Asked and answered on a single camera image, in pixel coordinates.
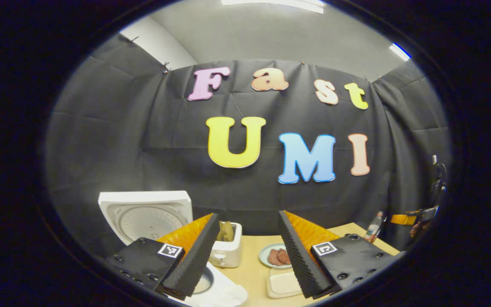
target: foam letter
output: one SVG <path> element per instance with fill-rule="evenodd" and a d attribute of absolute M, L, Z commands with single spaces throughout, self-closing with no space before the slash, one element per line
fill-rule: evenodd
<path fill-rule="evenodd" d="M 278 68 L 263 68 L 254 72 L 253 76 L 255 78 L 251 82 L 251 87 L 255 91 L 281 91 L 289 86 L 289 83 L 285 82 L 283 72 Z"/>
<path fill-rule="evenodd" d="M 189 100 L 206 100 L 210 99 L 213 96 L 213 93 L 209 91 L 210 85 L 214 90 L 218 89 L 221 85 L 221 75 L 228 76 L 230 75 L 230 68 L 228 67 L 219 67 L 219 68 L 210 68 L 208 70 L 197 70 L 194 72 L 196 75 L 196 81 L 194 82 L 193 93 L 189 95 Z"/>
<path fill-rule="evenodd" d="M 334 92 L 335 86 L 331 82 L 318 78 L 314 81 L 314 86 L 317 89 L 315 95 L 318 96 L 319 101 L 327 104 L 338 103 L 338 96 Z"/>
<path fill-rule="evenodd" d="M 297 183 L 296 167 L 304 181 L 310 180 L 316 166 L 314 181 L 333 181 L 333 145 L 335 138 L 322 134 L 315 141 L 312 151 L 308 151 L 306 143 L 298 133 L 284 133 L 279 136 L 280 142 L 285 146 L 283 174 L 278 177 L 280 183 Z"/>
<path fill-rule="evenodd" d="M 245 150 L 235 154 L 228 151 L 228 130 L 234 125 L 230 117 L 211 117 L 206 121 L 210 128 L 208 154 L 211 160 L 222 167 L 243 168 L 252 165 L 261 153 L 261 127 L 266 120 L 261 117 L 244 117 L 242 124 L 247 128 Z"/>
<path fill-rule="evenodd" d="M 357 87 L 357 83 L 346 84 L 344 88 L 349 91 L 349 97 L 351 98 L 353 105 L 361 110 L 366 110 L 367 107 L 369 107 L 368 103 L 361 99 L 361 95 L 365 95 L 365 91 Z"/>
<path fill-rule="evenodd" d="M 351 174 L 354 176 L 367 175 L 370 172 L 370 167 L 367 165 L 367 150 L 365 143 L 368 138 L 364 134 L 355 133 L 348 136 L 349 141 L 353 146 L 353 167 Z"/>

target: ceiling light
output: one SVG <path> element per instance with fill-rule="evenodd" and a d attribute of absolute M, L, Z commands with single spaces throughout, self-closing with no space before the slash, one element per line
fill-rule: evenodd
<path fill-rule="evenodd" d="M 270 4 L 281 4 L 283 6 L 293 6 L 295 8 L 300 8 L 308 10 L 311 12 L 317 12 L 323 14 L 323 2 L 319 0 L 221 0 L 222 5 L 231 6 L 233 4 L 244 4 L 244 3 L 270 3 Z"/>
<path fill-rule="evenodd" d="M 403 48 L 401 48 L 396 43 L 393 43 L 393 45 L 390 46 L 390 49 L 391 51 L 395 52 L 395 54 L 398 55 L 400 58 L 402 58 L 404 61 L 409 60 L 410 55 L 407 53 L 407 51 L 404 51 Z"/>

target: ceiling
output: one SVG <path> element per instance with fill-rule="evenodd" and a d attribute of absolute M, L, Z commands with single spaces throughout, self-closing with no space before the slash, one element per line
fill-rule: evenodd
<path fill-rule="evenodd" d="M 391 41 L 333 6 L 323 14 L 278 4 L 183 0 L 150 17 L 198 63 L 245 58 L 302 61 L 374 81 L 403 63 Z"/>

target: yellow letter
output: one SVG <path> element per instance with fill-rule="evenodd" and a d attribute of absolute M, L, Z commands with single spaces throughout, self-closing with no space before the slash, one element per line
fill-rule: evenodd
<path fill-rule="evenodd" d="M 367 175 L 370 172 L 370 167 L 367 165 L 367 149 L 365 143 L 367 136 L 360 133 L 350 134 L 349 141 L 353 147 L 353 167 L 351 174 L 354 176 Z"/>
<path fill-rule="evenodd" d="M 222 167 L 243 168 L 255 163 L 261 153 L 261 127 L 266 120 L 261 117 L 244 117 L 242 124 L 247 128 L 245 150 L 235 154 L 228 151 L 228 129 L 234 125 L 230 117 L 212 117 L 206 121 L 210 128 L 208 154 L 211 160 Z"/>
<path fill-rule="evenodd" d="M 314 86 L 317 89 L 315 95 L 318 96 L 319 101 L 327 104 L 338 103 L 338 96 L 334 92 L 335 86 L 331 82 L 318 78 L 314 81 Z"/>
<path fill-rule="evenodd" d="M 366 110 L 367 107 L 369 107 L 368 103 L 361 99 L 361 95 L 365 95 L 365 91 L 357 87 L 356 83 L 346 84 L 344 88 L 349 91 L 349 97 L 351 98 L 353 105 L 361 110 Z"/>
<path fill-rule="evenodd" d="M 251 87 L 255 91 L 268 91 L 270 89 L 281 91 L 289 86 L 289 83 L 285 82 L 283 72 L 278 68 L 263 68 L 254 72 L 253 76 L 255 78 L 251 82 Z"/>

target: blue letter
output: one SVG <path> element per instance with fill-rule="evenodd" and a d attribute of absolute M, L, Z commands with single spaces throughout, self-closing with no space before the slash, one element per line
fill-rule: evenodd
<path fill-rule="evenodd" d="M 285 147 L 285 158 L 283 163 L 283 174 L 278 177 L 280 183 L 297 183 L 298 175 L 295 172 L 295 165 L 302 175 L 304 181 L 310 180 L 315 167 L 318 171 L 314 174 L 314 181 L 324 182 L 333 181 L 333 145 L 335 138 L 322 134 L 315 141 L 312 152 L 308 151 L 306 143 L 298 133 L 281 134 L 280 142 Z"/>

